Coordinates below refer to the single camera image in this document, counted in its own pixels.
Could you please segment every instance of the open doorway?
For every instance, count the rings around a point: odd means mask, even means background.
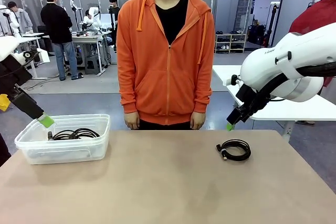
[[[246,48],[271,46],[281,0],[253,0],[248,19]]]

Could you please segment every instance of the shoe rack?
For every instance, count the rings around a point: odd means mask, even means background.
[[[246,43],[246,34],[216,34],[215,52],[244,52]]]

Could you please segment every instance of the orange zip-up jacket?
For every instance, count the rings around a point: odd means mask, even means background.
[[[215,28],[210,8],[189,0],[185,25],[169,45],[154,0],[129,0],[118,16],[117,49],[125,113],[162,125],[205,113],[212,94]]]

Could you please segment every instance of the clear plastic bin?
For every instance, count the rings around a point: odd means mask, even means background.
[[[45,128],[37,120],[33,120],[15,138],[16,147],[23,151],[30,164],[56,164],[99,160],[105,157],[109,144],[110,116],[93,115],[61,115],[51,116],[55,123]],[[48,132],[53,135],[63,130],[89,128],[100,137],[78,140],[48,141]]]

